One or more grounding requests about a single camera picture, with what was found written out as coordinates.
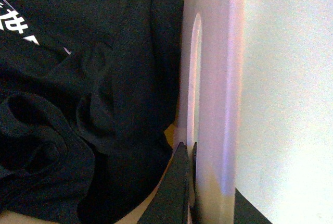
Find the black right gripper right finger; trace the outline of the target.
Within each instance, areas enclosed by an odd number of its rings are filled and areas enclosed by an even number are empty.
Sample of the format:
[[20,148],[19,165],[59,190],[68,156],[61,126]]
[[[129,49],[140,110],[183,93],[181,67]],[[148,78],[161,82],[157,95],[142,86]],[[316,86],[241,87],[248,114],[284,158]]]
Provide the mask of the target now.
[[[192,154],[192,172],[194,194],[196,194],[196,167],[197,167],[197,142],[194,143]],[[255,208],[237,189],[235,191],[234,223],[238,224],[272,224],[257,208]]]

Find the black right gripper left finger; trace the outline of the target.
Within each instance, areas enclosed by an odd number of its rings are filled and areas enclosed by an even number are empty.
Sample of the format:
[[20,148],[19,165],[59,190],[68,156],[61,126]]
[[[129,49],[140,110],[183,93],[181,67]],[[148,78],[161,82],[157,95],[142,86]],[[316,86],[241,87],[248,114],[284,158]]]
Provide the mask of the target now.
[[155,196],[138,223],[187,224],[189,172],[187,147],[180,142]]

